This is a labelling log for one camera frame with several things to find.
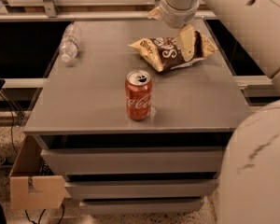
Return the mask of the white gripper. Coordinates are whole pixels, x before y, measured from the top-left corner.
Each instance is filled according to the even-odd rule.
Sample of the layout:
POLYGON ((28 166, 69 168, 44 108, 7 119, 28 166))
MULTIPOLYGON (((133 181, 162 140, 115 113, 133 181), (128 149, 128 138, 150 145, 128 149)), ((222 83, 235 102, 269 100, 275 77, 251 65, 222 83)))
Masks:
POLYGON ((153 8, 147 14, 150 20, 157 21, 161 20, 162 15, 162 20, 171 28, 184 27, 177 34, 176 43, 186 62, 190 61, 195 53, 195 29, 188 24, 195 17, 198 7, 199 0, 160 0, 160 7, 153 8))

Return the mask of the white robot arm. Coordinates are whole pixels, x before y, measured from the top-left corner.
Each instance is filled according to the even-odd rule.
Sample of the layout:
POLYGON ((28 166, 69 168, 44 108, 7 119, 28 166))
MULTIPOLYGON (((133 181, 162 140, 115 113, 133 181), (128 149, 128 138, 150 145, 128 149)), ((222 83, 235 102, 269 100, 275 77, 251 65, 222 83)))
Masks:
MULTIPOLYGON (((205 2, 280 95, 280 0, 160 0, 156 17, 189 23, 205 2)), ((280 224, 280 98, 253 111, 226 147, 217 224, 280 224)))

